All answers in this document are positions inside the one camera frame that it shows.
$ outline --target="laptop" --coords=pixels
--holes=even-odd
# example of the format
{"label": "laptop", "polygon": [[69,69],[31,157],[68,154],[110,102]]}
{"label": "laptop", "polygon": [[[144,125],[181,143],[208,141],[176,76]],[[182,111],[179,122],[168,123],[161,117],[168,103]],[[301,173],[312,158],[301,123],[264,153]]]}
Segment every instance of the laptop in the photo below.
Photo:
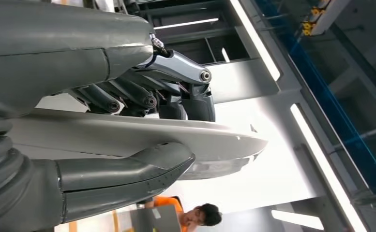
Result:
{"label": "laptop", "polygon": [[181,232],[173,205],[118,214],[119,232]]}

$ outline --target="robotic hand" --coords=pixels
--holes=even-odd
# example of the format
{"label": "robotic hand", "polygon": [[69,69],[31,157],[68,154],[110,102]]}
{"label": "robotic hand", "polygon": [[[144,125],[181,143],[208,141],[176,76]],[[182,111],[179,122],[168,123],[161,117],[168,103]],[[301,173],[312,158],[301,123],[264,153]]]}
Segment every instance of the robotic hand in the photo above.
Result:
{"label": "robotic hand", "polygon": [[191,166],[194,154],[176,143],[125,159],[45,160],[21,154],[5,136],[7,119],[28,114],[44,96],[73,89],[92,103],[109,98],[83,90],[98,92],[155,56],[152,32],[135,16],[0,0],[0,231],[32,232],[136,203]]}
{"label": "robotic hand", "polygon": [[112,114],[125,105],[119,115],[144,117],[150,111],[160,118],[215,121],[209,87],[211,73],[184,55],[166,50],[154,34],[150,35],[153,55],[120,77],[68,91],[87,105],[92,113]]}

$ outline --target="yellow part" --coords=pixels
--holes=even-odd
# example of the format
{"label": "yellow part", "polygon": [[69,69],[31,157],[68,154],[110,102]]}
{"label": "yellow part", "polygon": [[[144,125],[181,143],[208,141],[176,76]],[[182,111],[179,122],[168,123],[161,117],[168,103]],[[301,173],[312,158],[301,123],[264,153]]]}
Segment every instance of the yellow part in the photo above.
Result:
{"label": "yellow part", "polygon": [[323,14],[323,13],[325,12],[325,10],[324,10],[324,9],[317,8],[317,7],[314,6],[314,7],[311,9],[311,12],[312,12],[312,14],[313,14],[314,16],[317,16],[317,15],[321,15],[321,14]]}
{"label": "yellow part", "polygon": [[311,35],[311,31],[310,30],[303,30],[303,34],[304,35]]}

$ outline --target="fluorescent light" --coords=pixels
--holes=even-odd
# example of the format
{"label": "fluorescent light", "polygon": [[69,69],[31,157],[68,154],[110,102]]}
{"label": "fluorescent light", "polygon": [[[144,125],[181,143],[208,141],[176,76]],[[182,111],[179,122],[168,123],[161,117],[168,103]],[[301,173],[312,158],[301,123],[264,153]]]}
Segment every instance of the fluorescent light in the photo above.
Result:
{"label": "fluorescent light", "polygon": [[172,24],[168,26],[155,27],[154,29],[159,30],[159,29],[165,29],[165,28],[175,28],[175,27],[181,27],[181,26],[187,26],[187,25],[193,25],[193,24],[199,24],[199,23],[215,22],[218,20],[219,18],[211,18],[211,19],[199,20],[199,21],[194,21],[194,22],[189,22],[189,23],[178,23],[178,24]]}
{"label": "fluorescent light", "polygon": [[249,34],[253,44],[255,45],[257,51],[259,52],[260,56],[262,57],[263,62],[265,63],[266,67],[268,68],[269,73],[271,74],[272,78],[277,81],[280,77],[280,72],[273,62],[272,57],[270,56],[269,52],[267,51],[265,45],[263,44],[262,40],[260,39],[259,35],[257,34],[255,28],[253,27],[251,21],[249,20],[248,16],[246,15],[245,11],[243,10],[239,0],[230,0],[233,8],[235,9],[236,13],[241,19],[243,26],[245,27],[246,31]]}
{"label": "fluorescent light", "polygon": [[226,53],[226,50],[225,50],[224,47],[222,48],[222,56],[224,56],[224,59],[225,59],[225,61],[226,61],[227,63],[230,62],[229,57],[227,56],[227,53]]}
{"label": "fluorescent light", "polygon": [[314,216],[295,214],[278,210],[272,210],[272,216],[278,220],[287,221],[293,224],[307,226],[310,228],[315,228],[321,231],[325,229],[323,228],[323,224],[320,221],[320,218]]}
{"label": "fluorescent light", "polygon": [[336,177],[333,169],[331,168],[328,160],[326,159],[325,154],[323,153],[322,149],[320,148],[319,144],[315,136],[313,135],[312,131],[310,130],[309,126],[307,125],[306,120],[303,118],[301,111],[299,110],[296,104],[293,104],[290,107],[290,110],[293,116],[296,119],[314,157],[316,158],[319,167],[323,171],[325,178],[327,179],[330,188],[332,189],[334,195],[336,196],[337,201],[339,202],[342,210],[344,211],[347,219],[349,220],[350,224],[352,225],[355,232],[366,232],[366,228],[363,225],[363,222],[360,220],[359,215],[357,214],[356,210],[350,204],[350,200],[343,189],[342,185],[340,184],[339,180]]}

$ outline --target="white wall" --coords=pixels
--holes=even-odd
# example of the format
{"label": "white wall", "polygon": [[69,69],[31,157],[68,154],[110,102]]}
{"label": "white wall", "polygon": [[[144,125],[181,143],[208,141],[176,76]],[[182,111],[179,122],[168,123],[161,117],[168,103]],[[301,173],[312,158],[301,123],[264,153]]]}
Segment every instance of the white wall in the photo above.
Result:
{"label": "white wall", "polygon": [[276,94],[275,81],[262,59],[210,65],[211,89],[215,103],[238,101]]}

